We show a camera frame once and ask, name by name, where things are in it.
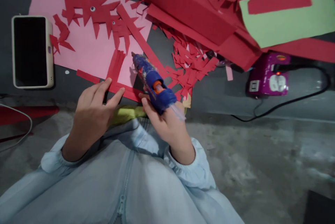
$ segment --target blue glue gun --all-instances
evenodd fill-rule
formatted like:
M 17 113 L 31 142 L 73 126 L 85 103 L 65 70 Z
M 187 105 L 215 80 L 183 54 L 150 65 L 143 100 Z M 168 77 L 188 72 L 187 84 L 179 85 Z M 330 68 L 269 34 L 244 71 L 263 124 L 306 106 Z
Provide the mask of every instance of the blue glue gun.
M 177 102 L 175 94 L 171 89 L 166 87 L 164 80 L 158 74 L 156 68 L 149 62 L 147 57 L 134 54 L 133 52 L 132 56 L 135 69 L 147 89 L 151 104 L 158 114 L 162 115 L 167 108 L 172 107 L 175 113 L 181 119 L 185 120 L 184 114 L 181 115 L 181 112 L 175 106 L 175 102 Z

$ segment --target sleeve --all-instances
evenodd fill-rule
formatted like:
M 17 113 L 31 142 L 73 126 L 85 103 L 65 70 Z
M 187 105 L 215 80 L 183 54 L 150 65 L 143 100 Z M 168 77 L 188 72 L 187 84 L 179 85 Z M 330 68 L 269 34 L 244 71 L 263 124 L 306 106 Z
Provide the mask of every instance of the sleeve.
M 244 224 L 229 200 L 216 188 L 201 144 L 195 138 L 191 139 L 195 149 L 195 159 L 192 164 L 178 163 L 172 157 L 169 147 L 165 149 L 165 162 L 183 183 L 207 223 Z
M 172 157 L 169 146 L 165 149 L 164 161 L 176 173 L 185 186 L 200 189 L 216 188 L 204 149 L 198 140 L 195 138 L 191 138 L 191 140 L 195 150 L 195 159 L 192 164 L 182 165 L 178 163 L 178 161 Z
M 36 171 L 25 175 L 0 197 L 0 223 L 10 220 L 98 150 L 100 141 L 97 141 L 80 160 L 68 162 L 61 153 L 67 137 L 68 135 L 59 139 L 52 149 L 44 154 L 41 165 Z

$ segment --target black phone screen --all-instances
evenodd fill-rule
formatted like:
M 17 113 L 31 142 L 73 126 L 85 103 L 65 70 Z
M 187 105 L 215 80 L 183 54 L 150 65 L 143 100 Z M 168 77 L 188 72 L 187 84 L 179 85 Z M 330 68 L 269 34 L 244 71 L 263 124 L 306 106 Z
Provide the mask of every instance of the black phone screen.
M 16 85 L 46 86 L 46 35 L 44 17 L 14 18 Z

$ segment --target hand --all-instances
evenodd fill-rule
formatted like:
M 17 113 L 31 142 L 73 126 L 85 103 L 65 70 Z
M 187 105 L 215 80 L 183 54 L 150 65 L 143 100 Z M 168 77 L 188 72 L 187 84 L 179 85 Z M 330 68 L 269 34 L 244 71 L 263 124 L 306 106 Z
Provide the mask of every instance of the hand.
M 85 89 L 79 97 L 72 130 L 62 148 L 62 155 L 67 161 L 79 160 L 108 129 L 114 111 L 125 92 L 125 89 L 121 88 L 106 105 L 102 104 L 111 82 L 112 79 L 107 78 Z
M 172 156 L 181 164 L 189 165 L 195 159 L 195 150 L 184 121 L 181 121 L 172 108 L 167 108 L 160 116 L 150 102 L 148 95 L 139 94 L 144 111 L 162 140 L 171 148 Z M 184 113 L 184 106 L 176 102 L 178 109 Z

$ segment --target white cable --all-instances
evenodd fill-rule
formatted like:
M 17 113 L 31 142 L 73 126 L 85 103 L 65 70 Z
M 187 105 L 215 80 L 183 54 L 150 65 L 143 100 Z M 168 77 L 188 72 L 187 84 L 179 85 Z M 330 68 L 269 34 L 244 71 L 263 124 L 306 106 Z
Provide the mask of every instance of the white cable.
M 19 110 L 17 110 L 17 109 L 14 109 L 14 108 L 12 108 L 12 107 L 9 107 L 9 106 L 4 105 L 4 104 L 1 104 L 1 103 L 0 103 L 0 106 L 3 106 L 3 107 L 6 107 L 6 108 L 15 110 L 15 111 L 17 111 L 17 112 L 19 112 L 19 113 L 25 115 L 25 116 L 30 120 L 30 129 L 29 129 L 29 131 L 28 131 L 28 132 L 27 132 L 27 133 L 26 133 L 26 134 L 25 134 L 19 141 L 17 141 L 15 144 L 13 144 L 13 145 L 11 145 L 11 146 L 9 146 L 9 147 L 7 147 L 7 148 L 4 148 L 4 149 L 0 150 L 0 152 L 3 152 L 3 151 L 6 151 L 6 150 L 8 150 L 8 149 L 10 149 L 10 148 L 13 148 L 14 146 L 18 145 L 19 143 L 21 143 L 21 141 L 22 141 L 23 139 L 26 138 L 26 136 L 28 136 L 28 134 L 31 132 L 31 129 L 32 129 L 32 120 L 31 120 L 31 117 L 30 117 L 30 116 L 28 116 L 26 113 L 23 113 L 22 111 L 19 111 Z

